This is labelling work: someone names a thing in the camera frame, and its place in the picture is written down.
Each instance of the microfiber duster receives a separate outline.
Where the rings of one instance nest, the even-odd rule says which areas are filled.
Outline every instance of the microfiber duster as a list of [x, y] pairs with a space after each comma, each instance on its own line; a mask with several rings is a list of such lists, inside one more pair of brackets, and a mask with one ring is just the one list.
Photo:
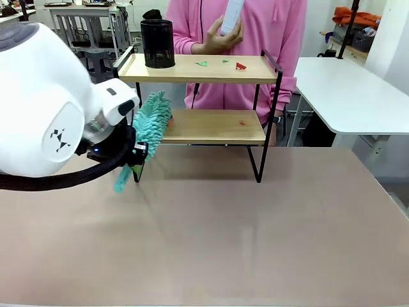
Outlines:
[[[148, 144], [148, 162], [156, 153], [160, 142], [164, 137], [167, 124], [172, 118], [171, 103], [169, 99], [164, 98], [164, 91], [151, 93], [147, 101], [142, 105], [134, 116], [133, 126], [136, 130], [136, 142], [145, 142]], [[125, 184], [133, 171], [128, 165], [125, 165], [115, 183], [115, 191], [122, 192]]]

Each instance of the pink hoodie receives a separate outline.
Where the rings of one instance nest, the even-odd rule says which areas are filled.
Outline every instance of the pink hoodie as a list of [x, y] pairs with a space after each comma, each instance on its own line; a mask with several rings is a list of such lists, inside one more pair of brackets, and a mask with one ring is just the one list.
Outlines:
[[[228, 0], [203, 1], [203, 33], [226, 11]], [[173, 22], [174, 51], [190, 54], [202, 42], [201, 0], [170, 0], [166, 19]], [[266, 49], [284, 70], [277, 109], [283, 110], [295, 89], [294, 78], [305, 28], [307, 0], [245, 0], [242, 10], [243, 42], [227, 54], [258, 56]], [[257, 113], [262, 123], [270, 112], [275, 86], [261, 85]], [[197, 109], [252, 109], [255, 84], [200, 84]], [[191, 107], [194, 84], [187, 85], [185, 103]]]

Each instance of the two-tier shelf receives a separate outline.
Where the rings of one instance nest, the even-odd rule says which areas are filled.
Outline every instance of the two-tier shelf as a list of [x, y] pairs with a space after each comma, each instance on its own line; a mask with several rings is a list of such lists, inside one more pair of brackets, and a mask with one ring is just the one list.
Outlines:
[[[156, 69], [145, 66], [144, 54], [135, 53], [133, 46], [114, 64], [114, 76], [125, 82], [135, 82], [142, 102], [140, 82], [151, 83], [238, 83], [256, 84], [253, 110], [202, 110], [175, 109], [173, 124], [166, 131], [163, 144], [192, 145], [242, 145], [249, 152], [257, 182], [263, 178], [268, 143], [274, 122], [274, 111], [270, 112], [266, 134], [256, 113], [260, 84], [275, 84], [271, 110], [275, 110], [282, 79], [282, 69], [267, 51], [261, 56], [174, 56], [176, 65]], [[197, 65], [208, 62], [207, 67]], [[236, 70], [239, 62], [247, 67]], [[251, 151], [252, 146], [263, 146], [259, 171]]]

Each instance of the sleeve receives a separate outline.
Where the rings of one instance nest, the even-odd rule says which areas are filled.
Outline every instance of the sleeve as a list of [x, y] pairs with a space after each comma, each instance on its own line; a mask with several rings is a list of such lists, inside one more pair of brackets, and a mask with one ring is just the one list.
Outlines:
[[166, 19], [173, 23], [173, 44], [176, 54], [191, 54], [194, 45], [189, 31], [189, 0], [170, 0]]
[[[300, 57], [307, 15], [307, 0], [291, 0], [291, 2], [280, 55], [277, 60], [284, 71], [276, 108], [280, 111], [289, 103], [291, 94], [295, 91], [297, 84], [297, 78], [294, 78], [294, 73], [298, 58]], [[271, 97], [274, 96], [274, 90], [275, 86], [272, 88]]]

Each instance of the black mesh cup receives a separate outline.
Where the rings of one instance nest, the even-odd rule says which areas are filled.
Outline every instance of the black mesh cup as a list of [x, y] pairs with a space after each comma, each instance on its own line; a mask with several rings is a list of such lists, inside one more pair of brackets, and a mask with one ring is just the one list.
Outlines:
[[173, 24], [163, 19], [141, 21], [145, 65], [151, 68], [174, 66]]

